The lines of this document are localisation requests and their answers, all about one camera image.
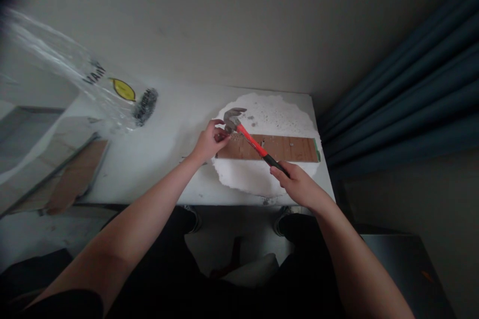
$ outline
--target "hammer head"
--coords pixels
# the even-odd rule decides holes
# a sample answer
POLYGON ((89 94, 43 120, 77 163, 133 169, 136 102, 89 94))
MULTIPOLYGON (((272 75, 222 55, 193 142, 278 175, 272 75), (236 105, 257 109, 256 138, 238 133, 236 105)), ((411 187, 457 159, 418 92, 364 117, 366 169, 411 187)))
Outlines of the hammer head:
POLYGON ((241 124, 237 116, 246 112, 246 108, 232 108, 225 112, 223 121, 225 122, 225 131, 229 134, 236 131, 236 127, 241 124))

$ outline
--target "shoe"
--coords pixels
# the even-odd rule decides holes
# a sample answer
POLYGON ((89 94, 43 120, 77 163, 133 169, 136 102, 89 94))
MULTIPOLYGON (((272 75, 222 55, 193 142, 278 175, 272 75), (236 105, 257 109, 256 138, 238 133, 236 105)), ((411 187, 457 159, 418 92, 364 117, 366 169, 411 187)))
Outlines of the shoe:
POLYGON ((195 207, 193 206, 180 206, 182 207, 183 209, 186 209, 188 212, 191 212, 195 215, 195 218, 196 218, 196 222, 195 222, 195 226, 193 227, 193 229, 191 229, 191 231, 189 231, 187 234, 192 234, 192 233, 196 233, 198 230, 200 230, 201 228, 201 224, 203 223, 201 221, 201 217, 200 215, 198 214, 198 212, 196 211, 195 207))
POLYGON ((273 231, 276 233, 276 235, 280 237, 284 237, 284 234, 279 230, 279 221, 290 214, 301 214, 301 207, 300 206, 281 207, 281 209, 279 210, 279 217, 275 220, 273 224, 273 231))

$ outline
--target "person's hand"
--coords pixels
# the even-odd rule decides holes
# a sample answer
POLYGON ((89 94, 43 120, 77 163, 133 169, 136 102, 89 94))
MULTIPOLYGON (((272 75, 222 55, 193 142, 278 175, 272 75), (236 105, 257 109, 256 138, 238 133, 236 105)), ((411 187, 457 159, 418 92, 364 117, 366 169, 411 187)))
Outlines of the person's hand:
POLYGON ((301 167, 283 161, 279 164, 291 178, 288 178, 276 167, 270 167, 269 172, 275 176, 281 187, 286 189, 291 199, 297 204, 312 209, 317 207, 324 198, 331 199, 301 167))
POLYGON ((201 164, 214 157, 230 141, 230 135, 224 129, 215 127, 217 124, 224 124, 224 122, 221 119, 209 121, 190 154, 192 158, 198 159, 201 164))

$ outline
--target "person's arm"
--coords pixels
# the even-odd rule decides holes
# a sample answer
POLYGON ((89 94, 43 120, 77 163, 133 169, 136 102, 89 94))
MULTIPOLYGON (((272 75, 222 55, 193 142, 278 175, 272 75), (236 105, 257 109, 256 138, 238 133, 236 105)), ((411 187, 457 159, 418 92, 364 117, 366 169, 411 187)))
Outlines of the person's arm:
POLYGON ((297 165, 271 167, 281 187, 316 217, 333 262, 339 296, 350 318, 414 318, 388 272, 331 197, 297 165))
POLYGON ((87 289, 101 296, 105 315, 161 233, 193 175, 227 145, 229 135, 217 124, 224 123, 210 121, 193 152, 111 221, 31 304, 69 289, 87 289))

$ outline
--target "person's left hand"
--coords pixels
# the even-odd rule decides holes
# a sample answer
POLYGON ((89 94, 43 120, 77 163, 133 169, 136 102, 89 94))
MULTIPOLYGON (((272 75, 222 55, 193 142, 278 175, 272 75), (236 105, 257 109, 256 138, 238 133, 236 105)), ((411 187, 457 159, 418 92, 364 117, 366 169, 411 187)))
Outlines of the person's left hand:
POLYGON ((230 141, 230 135, 224 129, 215 127, 217 124, 224 124, 221 119, 212 119, 208 126, 201 132, 198 142, 190 156, 198 159, 203 164, 212 158, 220 149, 230 141))

